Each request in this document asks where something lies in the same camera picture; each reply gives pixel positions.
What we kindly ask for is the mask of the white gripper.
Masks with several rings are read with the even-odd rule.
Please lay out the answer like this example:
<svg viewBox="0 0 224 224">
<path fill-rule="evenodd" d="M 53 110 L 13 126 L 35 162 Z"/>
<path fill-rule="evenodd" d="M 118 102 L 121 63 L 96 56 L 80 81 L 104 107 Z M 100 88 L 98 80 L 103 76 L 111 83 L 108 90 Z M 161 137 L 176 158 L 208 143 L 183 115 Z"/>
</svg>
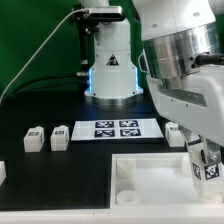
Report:
<svg viewBox="0 0 224 224">
<path fill-rule="evenodd" d="M 183 78 L 183 89 L 164 90 L 150 75 L 147 83 L 158 113 L 205 137 L 205 163 L 219 164 L 219 145 L 224 146 L 224 66 L 202 66 L 199 72 Z"/>
</svg>

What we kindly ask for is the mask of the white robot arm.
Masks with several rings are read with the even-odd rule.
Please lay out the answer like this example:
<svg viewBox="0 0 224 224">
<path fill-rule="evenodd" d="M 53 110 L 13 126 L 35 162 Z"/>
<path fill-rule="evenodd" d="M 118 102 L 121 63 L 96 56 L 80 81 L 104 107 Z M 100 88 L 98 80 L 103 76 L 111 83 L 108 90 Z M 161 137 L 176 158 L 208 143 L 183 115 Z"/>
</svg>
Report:
<svg viewBox="0 0 224 224">
<path fill-rule="evenodd" d="M 129 22 L 109 0 L 80 0 L 86 31 L 94 36 L 95 61 L 85 97 L 121 103 L 139 95 L 129 57 Z M 224 146 L 224 55 L 210 0 L 130 0 L 141 25 L 151 99 L 160 116 L 177 123 L 190 153 L 209 166 Z"/>
</svg>

